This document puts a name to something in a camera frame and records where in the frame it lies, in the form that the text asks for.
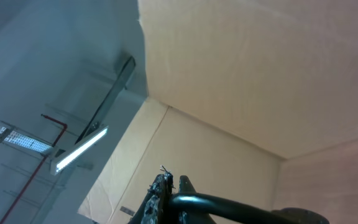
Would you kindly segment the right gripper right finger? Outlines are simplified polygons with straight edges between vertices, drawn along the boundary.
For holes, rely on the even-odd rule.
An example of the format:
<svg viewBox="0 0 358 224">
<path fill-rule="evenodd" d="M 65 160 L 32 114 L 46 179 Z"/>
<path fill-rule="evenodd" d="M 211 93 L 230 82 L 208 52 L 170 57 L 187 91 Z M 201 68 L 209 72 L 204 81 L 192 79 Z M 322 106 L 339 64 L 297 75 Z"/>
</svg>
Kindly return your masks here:
<svg viewBox="0 0 358 224">
<path fill-rule="evenodd" d="M 181 224 L 216 224 L 210 214 L 195 208 L 199 201 L 194 198 L 196 190 L 186 175 L 181 175 L 179 179 L 180 208 L 178 223 Z"/>
</svg>

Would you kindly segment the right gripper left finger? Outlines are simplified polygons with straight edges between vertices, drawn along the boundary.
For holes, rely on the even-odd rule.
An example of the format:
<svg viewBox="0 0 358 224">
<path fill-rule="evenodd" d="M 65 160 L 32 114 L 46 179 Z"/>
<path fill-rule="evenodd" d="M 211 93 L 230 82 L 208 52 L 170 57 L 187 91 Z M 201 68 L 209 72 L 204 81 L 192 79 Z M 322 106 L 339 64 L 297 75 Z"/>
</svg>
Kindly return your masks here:
<svg viewBox="0 0 358 224">
<path fill-rule="evenodd" d="M 129 224 L 162 224 L 170 214 L 168 201 L 172 196 L 173 175 L 161 165 L 163 174 L 156 176 L 138 211 L 130 219 Z"/>
</svg>

